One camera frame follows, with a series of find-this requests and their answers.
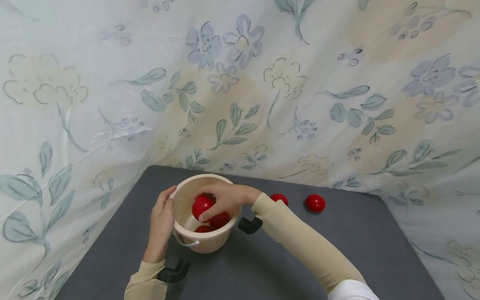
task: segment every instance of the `hand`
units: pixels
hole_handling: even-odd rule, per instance
[[[212,194],[216,203],[198,218],[200,222],[209,220],[231,207],[248,205],[252,206],[262,192],[246,185],[231,184],[226,182],[214,183],[201,187],[194,198],[201,194]]]
[[[150,217],[150,232],[147,249],[143,257],[146,263],[156,264],[165,259],[168,239],[173,232],[173,199],[168,199],[177,187],[163,191],[158,196]]]

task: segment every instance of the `gray mat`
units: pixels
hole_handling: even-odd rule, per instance
[[[149,167],[68,279],[57,299],[120,300],[138,270],[146,246],[151,209],[160,191],[200,172]],[[361,271],[381,300],[444,299],[386,205],[376,196],[271,180],[225,176],[234,183],[279,192],[290,209],[329,239]],[[326,209],[309,214],[310,193]],[[250,209],[242,216],[252,219]],[[320,285],[294,257],[262,230],[234,228],[223,248],[197,254],[170,240],[167,265],[192,263],[187,277],[168,287],[167,300],[326,300]]]

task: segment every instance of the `black clip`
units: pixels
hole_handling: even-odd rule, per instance
[[[181,281],[187,276],[190,263],[180,259],[175,269],[164,268],[157,275],[157,279],[165,283],[176,283]]]
[[[253,218],[252,221],[246,218],[242,218],[239,222],[239,229],[246,234],[254,234],[255,232],[257,232],[257,230],[262,228],[263,224],[264,222],[257,217]]]

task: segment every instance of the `gray table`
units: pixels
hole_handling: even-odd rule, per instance
[[[68,279],[57,299],[120,300],[138,270],[148,236],[151,208],[160,191],[201,172],[149,167]],[[381,300],[444,299],[386,205],[376,196],[238,176],[234,183],[279,192],[290,209],[329,239],[361,271]],[[310,194],[326,209],[311,215]],[[242,216],[252,219],[249,209]],[[246,235],[234,228],[224,247],[197,254],[170,240],[167,265],[192,263],[187,277],[168,287],[167,300],[326,300],[310,273],[262,230]]]

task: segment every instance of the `white sleeve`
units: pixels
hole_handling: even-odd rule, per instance
[[[330,294],[328,300],[379,300],[373,291],[363,282],[347,279],[340,282]]]

